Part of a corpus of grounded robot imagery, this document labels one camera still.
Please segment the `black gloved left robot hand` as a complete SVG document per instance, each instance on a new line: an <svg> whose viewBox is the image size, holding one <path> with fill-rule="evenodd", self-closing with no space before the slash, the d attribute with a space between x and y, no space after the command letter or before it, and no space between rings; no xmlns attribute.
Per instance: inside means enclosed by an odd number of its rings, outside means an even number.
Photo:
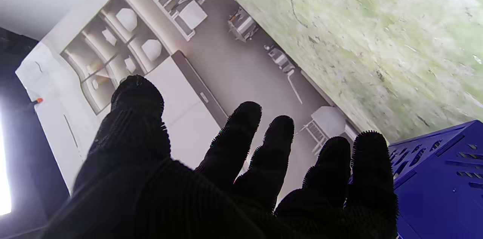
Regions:
<svg viewBox="0 0 483 239"><path fill-rule="evenodd" d="M384 136L329 139L301 188L278 204L294 121L269 125L240 169L262 110L243 102L192 170L171 158L159 90L140 75L115 90L70 200L41 239L394 239L399 213Z"/></svg>

